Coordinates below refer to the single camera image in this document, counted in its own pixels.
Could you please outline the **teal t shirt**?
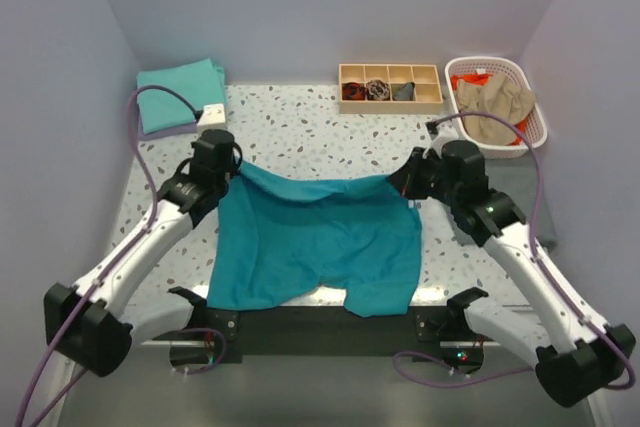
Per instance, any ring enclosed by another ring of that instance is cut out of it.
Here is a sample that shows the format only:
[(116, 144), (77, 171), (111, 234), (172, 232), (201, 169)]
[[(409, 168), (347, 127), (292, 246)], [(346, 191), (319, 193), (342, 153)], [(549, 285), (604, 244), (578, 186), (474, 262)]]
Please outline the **teal t shirt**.
[(246, 163), (218, 219), (211, 308), (266, 310), (324, 286), (355, 315), (402, 315), (419, 283), (420, 216), (384, 175), (293, 180)]

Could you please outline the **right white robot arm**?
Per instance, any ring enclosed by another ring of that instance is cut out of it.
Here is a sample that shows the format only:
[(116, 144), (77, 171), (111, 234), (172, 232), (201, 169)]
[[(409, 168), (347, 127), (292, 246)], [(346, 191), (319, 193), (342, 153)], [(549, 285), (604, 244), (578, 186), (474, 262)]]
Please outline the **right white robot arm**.
[(473, 287), (447, 301), (445, 326), (452, 337), (479, 334), (498, 342), (534, 371), (562, 407), (600, 389), (634, 385), (634, 334), (624, 324), (609, 323), (571, 286), (521, 209), (491, 187), (474, 143), (451, 140), (438, 148), (416, 147), (388, 181), (408, 200), (434, 199), (448, 207), (457, 226), (502, 267), (539, 319), (521, 320)]

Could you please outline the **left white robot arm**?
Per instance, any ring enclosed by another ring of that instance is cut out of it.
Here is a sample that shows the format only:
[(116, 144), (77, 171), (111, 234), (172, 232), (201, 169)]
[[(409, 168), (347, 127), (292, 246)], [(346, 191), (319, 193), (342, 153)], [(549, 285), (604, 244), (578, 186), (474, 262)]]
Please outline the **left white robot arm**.
[(99, 377), (112, 374), (134, 346), (170, 332), (196, 339), (209, 326), (206, 300), (183, 287), (143, 313), (126, 310), (142, 281), (218, 207), (239, 172), (242, 153), (230, 132), (206, 130), (192, 148), (105, 259), (72, 286), (56, 283), (44, 296), (48, 345)]

